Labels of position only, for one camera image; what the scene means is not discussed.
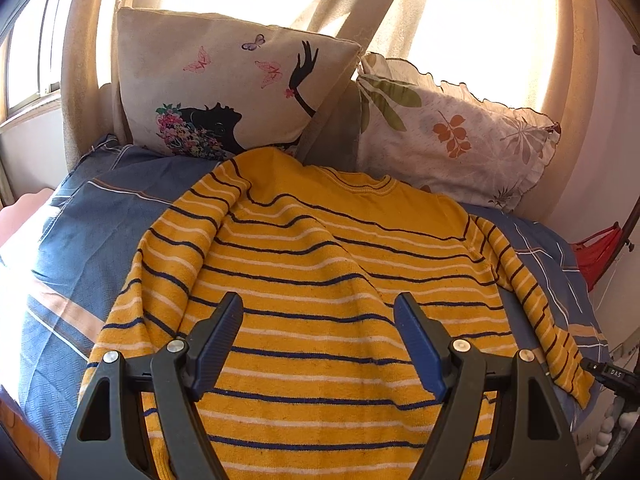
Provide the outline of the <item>yellow striped knit sweater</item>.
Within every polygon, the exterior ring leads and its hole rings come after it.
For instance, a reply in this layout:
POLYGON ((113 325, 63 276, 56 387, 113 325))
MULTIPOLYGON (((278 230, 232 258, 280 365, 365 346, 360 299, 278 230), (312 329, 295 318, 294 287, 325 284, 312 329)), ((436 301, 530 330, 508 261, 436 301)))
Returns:
POLYGON ((146 356, 212 314, 243 323, 198 402, 233 479, 405 479, 439 405, 393 322, 408 292, 448 333, 513 356, 513 292, 551 381, 580 405, 592 379, 506 230, 392 178, 304 166, 275 148, 223 162, 143 234, 94 345, 146 356))

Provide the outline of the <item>red cloth bag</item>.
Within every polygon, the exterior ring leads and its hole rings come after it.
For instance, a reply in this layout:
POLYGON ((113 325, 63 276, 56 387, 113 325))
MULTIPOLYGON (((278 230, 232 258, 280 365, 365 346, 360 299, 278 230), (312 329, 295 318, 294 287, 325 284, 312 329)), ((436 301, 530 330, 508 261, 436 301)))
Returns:
POLYGON ((620 252, 623 229, 618 222, 570 245, 591 292, 620 252))

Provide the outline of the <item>blue plaid bed cover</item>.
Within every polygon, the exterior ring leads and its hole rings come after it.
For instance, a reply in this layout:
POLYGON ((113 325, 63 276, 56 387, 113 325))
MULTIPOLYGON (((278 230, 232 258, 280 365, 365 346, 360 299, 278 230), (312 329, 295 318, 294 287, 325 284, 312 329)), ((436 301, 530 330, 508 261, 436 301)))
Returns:
MULTIPOLYGON (((104 322, 124 284, 143 233, 214 162, 160 156, 104 136, 53 192, 54 215, 23 240, 36 245, 18 289, 26 310, 20 379, 14 398, 55 453, 62 451, 93 338, 68 319, 72 307, 104 322)), ((570 245, 538 222, 488 207, 466 211, 492 222, 509 240, 586 358, 610 349, 594 315, 570 245)))

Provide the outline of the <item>pink headboard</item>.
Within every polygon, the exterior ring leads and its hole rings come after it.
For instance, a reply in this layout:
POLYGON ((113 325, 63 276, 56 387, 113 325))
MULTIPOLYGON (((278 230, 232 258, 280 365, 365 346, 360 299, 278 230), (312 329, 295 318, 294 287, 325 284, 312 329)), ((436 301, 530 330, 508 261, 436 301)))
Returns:
POLYGON ((13 205, 0 211, 0 245, 3 245, 17 230, 51 197, 52 188, 43 188, 37 193, 22 195, 13 205))

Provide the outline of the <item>white leaf print pillow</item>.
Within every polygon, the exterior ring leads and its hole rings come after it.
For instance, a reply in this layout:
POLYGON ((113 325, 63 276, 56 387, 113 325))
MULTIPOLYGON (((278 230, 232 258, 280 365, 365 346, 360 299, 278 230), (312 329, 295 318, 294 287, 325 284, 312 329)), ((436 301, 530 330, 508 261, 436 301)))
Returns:
POLYGON ((561 126, 547 115, 477 99, 401 58, 366 54, 356 85, 358 170, 460 203, 514 211, 560 142, 561 126))

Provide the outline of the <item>beige woman print pillow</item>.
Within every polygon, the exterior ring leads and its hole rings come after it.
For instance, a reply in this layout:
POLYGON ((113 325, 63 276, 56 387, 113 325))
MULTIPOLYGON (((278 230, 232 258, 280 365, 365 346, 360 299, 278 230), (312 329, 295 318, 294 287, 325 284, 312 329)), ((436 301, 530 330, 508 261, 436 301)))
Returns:
POLYGON ((120 100, 134 144, 221 158, 295 144, 359 44, 219 14, 122 8, 120 100))

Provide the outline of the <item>beige window curtain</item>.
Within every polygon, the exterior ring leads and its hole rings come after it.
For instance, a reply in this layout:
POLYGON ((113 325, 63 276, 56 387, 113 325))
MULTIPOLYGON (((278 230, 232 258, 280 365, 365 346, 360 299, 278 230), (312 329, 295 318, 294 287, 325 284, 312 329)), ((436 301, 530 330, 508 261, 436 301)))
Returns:
POLYGON ((596 0, 72 0, 62 54, 69 165, 104 133, 134 143, 119 89, 122 8, 219 14, 359 44, 354 71, 341 78, 292 145, 307 164, 358 170, 356 79, 368 53, 406 60, 436 82, 465 84, 477 99, 536 110, 560 124, 560 142, 538 184, 512 212, 552 222, 565 203, 596 90, 596 0))

